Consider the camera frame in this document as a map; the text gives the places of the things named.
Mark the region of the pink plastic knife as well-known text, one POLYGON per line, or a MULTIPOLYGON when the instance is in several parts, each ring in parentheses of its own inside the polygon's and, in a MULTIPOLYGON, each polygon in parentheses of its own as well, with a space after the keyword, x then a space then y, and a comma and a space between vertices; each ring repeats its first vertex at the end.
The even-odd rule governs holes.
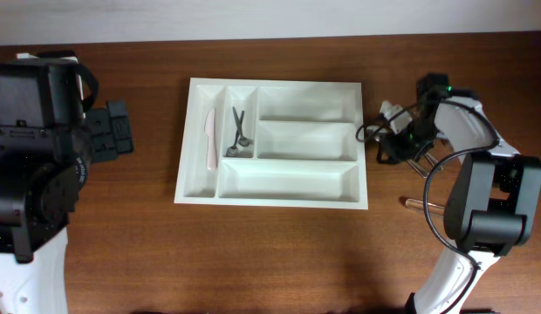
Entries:
POLYGON ((208 148, 206 156, 206 167, 208 170, 217 169, 217 154, 216 154, 216 109, 209 110, 206 120, 204 131, 208 136, 208 148))

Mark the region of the small dark teaspoon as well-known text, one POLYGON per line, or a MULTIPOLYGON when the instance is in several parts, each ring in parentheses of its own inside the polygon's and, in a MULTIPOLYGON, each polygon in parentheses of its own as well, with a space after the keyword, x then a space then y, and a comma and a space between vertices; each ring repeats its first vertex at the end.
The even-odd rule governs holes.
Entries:
POLYGON ((249 147, 252 144, 252 140, 243 135, 243 120, 240 117, 240 115, 237 113, 237 110, 235 107, 232 107, 232 112, 233 112, 235 123, 236 123, 236 130, 238 132, 237 143, 241 147, 249 147))
POLYGON ((235 121, 235 124, 236 124, 236 134, 235 134, 233 144, 230 147, 228 147, 227 150, 226 150, 226 154, 225 154, 226 157, 235 157, 239 153, 239 150, 237 148, 237 144, 238 144, 238 141, 239 141, 239 138, 240 138, 240 126, 242 125, 242 121, 241 121, 240 117, 238 116, 235 107, 232 107, 232 112, 233 112, 234 121, 235 121))

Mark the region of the steel spoon tray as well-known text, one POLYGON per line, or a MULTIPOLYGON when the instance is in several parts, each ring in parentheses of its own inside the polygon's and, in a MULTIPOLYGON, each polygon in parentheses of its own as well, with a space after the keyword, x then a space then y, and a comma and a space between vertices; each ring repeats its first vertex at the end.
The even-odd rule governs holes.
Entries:
POLYGON ((421 177, 428 177, 428 170, 414 160, 407 160, 407 164, 421 177))

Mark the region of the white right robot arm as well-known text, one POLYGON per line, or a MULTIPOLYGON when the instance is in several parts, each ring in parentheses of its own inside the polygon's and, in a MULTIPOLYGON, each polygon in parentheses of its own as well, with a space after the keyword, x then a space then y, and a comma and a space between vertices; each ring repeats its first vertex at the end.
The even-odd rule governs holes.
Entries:
POLYGON ((541 191, 541 160, 509 145, 470 89, 455 88, 445 74, 429 73, 416 84, 411 106, 384 102, 379 116, 356 133, 379 144, 377 161, 395 165, 418 161, 437 140, 451 154, 425 175, 422 211, 443 245, 433 273, 412 293, 406 313, 459 313, 485 271, 531 237, 541 191), (452 160, 461 163, 444 207, 443 231, 428 203, 434 176, 452 160))

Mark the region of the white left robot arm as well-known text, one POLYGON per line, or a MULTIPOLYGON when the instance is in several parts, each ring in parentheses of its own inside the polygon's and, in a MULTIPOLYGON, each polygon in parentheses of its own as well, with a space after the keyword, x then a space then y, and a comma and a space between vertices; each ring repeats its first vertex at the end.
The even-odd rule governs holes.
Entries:
POLYGON ((0 64, 0 313, 65 313, 68 224, 92 165, 134 150, 126 104, 73 51, 0 64))

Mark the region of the white plastic cutlery tray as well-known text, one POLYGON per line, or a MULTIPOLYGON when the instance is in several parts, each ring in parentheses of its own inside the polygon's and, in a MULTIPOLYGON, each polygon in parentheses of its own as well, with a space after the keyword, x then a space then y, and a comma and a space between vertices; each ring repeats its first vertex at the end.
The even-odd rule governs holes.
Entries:
POLYGON ((192 78, 175 203, 367 209, 359 83, 192 78), (232 107, 249 147, 226 157, 232 107), (216 109, 217 169, 208 170, 210 109, 216 109))

